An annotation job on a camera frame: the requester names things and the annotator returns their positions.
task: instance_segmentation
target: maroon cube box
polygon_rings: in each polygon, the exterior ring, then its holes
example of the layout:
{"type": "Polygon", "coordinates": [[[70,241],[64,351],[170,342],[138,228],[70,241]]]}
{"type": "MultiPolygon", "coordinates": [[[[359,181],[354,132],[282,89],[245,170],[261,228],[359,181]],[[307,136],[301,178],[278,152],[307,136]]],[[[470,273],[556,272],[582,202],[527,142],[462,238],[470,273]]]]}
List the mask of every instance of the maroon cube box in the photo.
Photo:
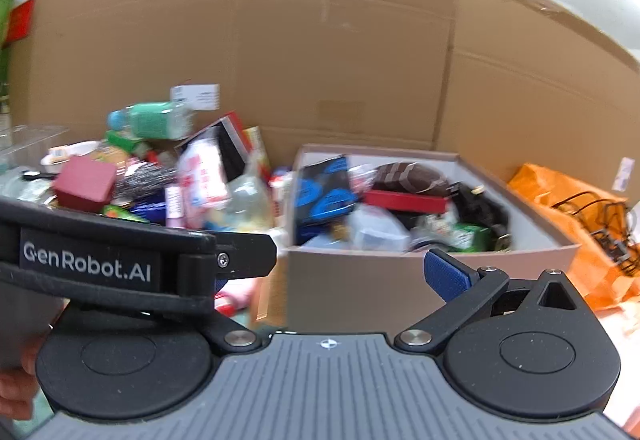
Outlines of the maroon cube box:
{"type": "Polygon", "coordinates": [[[99,213],[111,201],[116,183],[114,164],[72,156],[53,182],[58,205],[67,209],[99,213]]]}

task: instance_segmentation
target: blue and black package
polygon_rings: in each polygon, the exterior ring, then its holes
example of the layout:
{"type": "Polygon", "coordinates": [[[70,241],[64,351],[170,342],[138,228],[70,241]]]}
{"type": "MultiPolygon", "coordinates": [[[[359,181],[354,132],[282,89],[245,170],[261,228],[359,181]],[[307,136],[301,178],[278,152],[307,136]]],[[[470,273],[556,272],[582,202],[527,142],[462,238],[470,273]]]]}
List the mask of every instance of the blue and black package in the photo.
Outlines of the blue and black package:
{"type": "Polygon", "coordinates": [[[298,226],[316,226],[353,211],[357,198],[348,169],[344,155],[302,169],[296,194],[298,226]]]}

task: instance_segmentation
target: white sticker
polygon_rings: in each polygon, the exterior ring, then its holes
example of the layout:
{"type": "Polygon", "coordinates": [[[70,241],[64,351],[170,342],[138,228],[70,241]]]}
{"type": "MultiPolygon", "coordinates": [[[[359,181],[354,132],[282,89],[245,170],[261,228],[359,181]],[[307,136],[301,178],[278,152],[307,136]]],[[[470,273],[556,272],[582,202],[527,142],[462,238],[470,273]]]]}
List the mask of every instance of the white sticker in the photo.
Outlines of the white sticker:
{"type": "Polygon", "coordinates": [[[182,208],[182,191],[177,185],[169,186],[164,189],[164,197],[166,198],[166,218],[168,220],[177,220],[184,217],[182,208]]]}
{"type": "Polygon", "coordinates": [[[185,102],[196,112],[212,112],[220,107],[219,84],[183,84],[171,88],[171,100],[185,102]]]}
{"type": "Polygon", "coordinates": [[[614,191],[618,191],[623,193],[626,191],[626,186],[629,184],[629,178],[631,177],[631,172],[634,170],[634,165],[636,161],[633,158],[623,157],[620,161],[620,167],[618,168],[618,173],[616,174],[616,179],[613,181],[612,189],[614,191]]]}

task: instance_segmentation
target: gray ribbed surface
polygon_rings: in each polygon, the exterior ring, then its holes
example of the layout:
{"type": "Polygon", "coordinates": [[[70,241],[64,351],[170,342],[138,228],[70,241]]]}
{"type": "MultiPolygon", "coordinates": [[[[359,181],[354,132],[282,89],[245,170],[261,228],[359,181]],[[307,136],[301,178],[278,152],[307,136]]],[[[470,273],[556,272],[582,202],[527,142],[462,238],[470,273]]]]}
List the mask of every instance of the gray ribbed surface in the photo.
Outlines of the gray ribbed surface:
{"type": "Polygon", "coordinates": [[[496,417],[455,393],[432,359],[400,354],[383,336],[334,336],[333,348],[322,347],[327,339],[277,335],[258,354],[228,357],[199,396],[151,422],[98,425],[59,414],[31,439],[628,438],[596,414],[557,425],[496,417]]]}

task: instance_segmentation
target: black bag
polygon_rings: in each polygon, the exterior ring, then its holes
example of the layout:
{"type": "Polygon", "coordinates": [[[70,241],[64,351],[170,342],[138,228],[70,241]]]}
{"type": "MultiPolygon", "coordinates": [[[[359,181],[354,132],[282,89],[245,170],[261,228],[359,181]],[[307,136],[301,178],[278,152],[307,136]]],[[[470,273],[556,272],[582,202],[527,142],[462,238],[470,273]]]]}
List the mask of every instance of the black bag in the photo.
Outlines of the black bag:
{"type": "Polygon", "coordinates": [[[490,248],[505,250],[511,246],[509,215],[504,207],[490,200],[483,191],[472,189],[462,182],[452,184],[449,189],[460,222],[487,227],[491,231],[490,248]]]}

